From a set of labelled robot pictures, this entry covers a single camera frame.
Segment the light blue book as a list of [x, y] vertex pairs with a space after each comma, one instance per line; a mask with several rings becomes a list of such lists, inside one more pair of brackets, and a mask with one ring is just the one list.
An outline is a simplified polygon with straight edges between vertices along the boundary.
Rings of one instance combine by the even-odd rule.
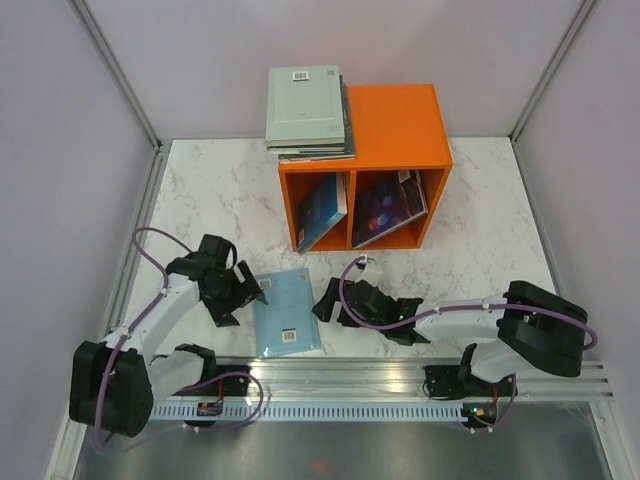
[[261, 274], [256, 279], [267, 300], [267, 304], [253, 303], [257, 356], [265, 359], [319, 350], [309, 270]]

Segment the teal ocean cover book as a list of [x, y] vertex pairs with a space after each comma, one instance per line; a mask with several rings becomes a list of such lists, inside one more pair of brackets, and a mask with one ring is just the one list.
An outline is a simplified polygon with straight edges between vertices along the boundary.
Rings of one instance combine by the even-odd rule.
[[305, 254], [347, 214], [345, 172], [325, 175], [297, 209], [297, 252]]

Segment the dark galaxy cover book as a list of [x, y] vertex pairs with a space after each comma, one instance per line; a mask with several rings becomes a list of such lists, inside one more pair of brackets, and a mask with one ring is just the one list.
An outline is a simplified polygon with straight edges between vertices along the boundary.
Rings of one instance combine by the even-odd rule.
[[427, 213], [419, 171], [388, 172], [356, 194], [352, 246], [369, 245]]

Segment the black cover book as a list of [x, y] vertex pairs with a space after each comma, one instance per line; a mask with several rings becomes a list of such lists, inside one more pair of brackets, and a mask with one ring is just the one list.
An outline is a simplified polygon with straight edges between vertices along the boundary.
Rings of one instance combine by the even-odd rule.
[[276, 154], [280, 161], [349, 159], [355, 157], [356, 148], [347, 85], [342, 75], [339, 76], [339, 79], [341, 83], [342, 120], [345, 133], [344, 143], [338, 146], [309, 145], [301, 147], [268, 147], [267, 151], [269, 153]]

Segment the Alice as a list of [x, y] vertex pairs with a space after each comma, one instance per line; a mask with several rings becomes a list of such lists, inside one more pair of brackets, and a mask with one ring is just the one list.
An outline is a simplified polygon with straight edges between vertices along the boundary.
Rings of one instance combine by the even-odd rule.
[[325, 161], [325, 160], [343, 160], [353, 159], [356, 156], [356, 145], [354, 139], [353, 123], [351, 116], [351, 108], [349, 104], [347, 85], [340, 76], [341, 80], [341, 96], [343, 109], [343, 124], [345, 129], [345, 144], [342, 151], [303, 151], [302, 153], [280, 153], [277, 155], [279, 162], [307, 162], [307, 161]]

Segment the grey-green book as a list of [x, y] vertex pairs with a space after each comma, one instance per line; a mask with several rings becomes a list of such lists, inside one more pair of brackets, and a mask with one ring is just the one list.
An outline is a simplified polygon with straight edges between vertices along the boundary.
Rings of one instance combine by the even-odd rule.
[[338, 66], [269, 70], [267, 146], [333, 145], [343, 143], [344, 138]]

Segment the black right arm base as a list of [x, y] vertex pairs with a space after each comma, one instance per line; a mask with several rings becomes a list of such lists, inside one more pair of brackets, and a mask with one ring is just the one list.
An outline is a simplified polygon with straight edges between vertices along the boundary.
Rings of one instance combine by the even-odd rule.
[[423, 368], [422, 391], [426, 397], [436, 401], [461, 400], [468, 392], [458, 378], [458, 367], [454, 365], [429, 365]]

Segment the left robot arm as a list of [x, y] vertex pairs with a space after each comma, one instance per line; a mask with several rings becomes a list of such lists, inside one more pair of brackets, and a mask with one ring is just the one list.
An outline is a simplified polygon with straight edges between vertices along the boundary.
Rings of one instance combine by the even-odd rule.
[[206, 234], [195, 250], [167, 265], [153, 260], [161, 282], [149, 303], [98, 342], [85, 341], [72, 361], [71, 420], [92, 427], [103, 448], [115, 435], [133, 438], [153, 407], [171, 396], [211, 393], [230, 377], [253, 381], [246, 367], [222, 372], [213, 350], [183, 343], [168, 354], [158, 349], [167, 335], [203, 305], [218, 327], [237, 325], [234, 311], [267, 301], [247, 263], [229, 240]]

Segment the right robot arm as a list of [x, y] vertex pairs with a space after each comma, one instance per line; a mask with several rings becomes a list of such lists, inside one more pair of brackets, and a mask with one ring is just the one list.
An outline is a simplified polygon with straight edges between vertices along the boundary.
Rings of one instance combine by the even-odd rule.
[[336, 304], [342, 326], [372, 329], [402, 346], [467, 341], [458, 362], [426, 367], [424, 387], [434, 400], [508, 396], [514, 375], [529, 370], [576, 378], [597, 343], [584, 309], [523, 280], [492, 297], [436, 303], [332, 278], [312, 312], [327, 322]]

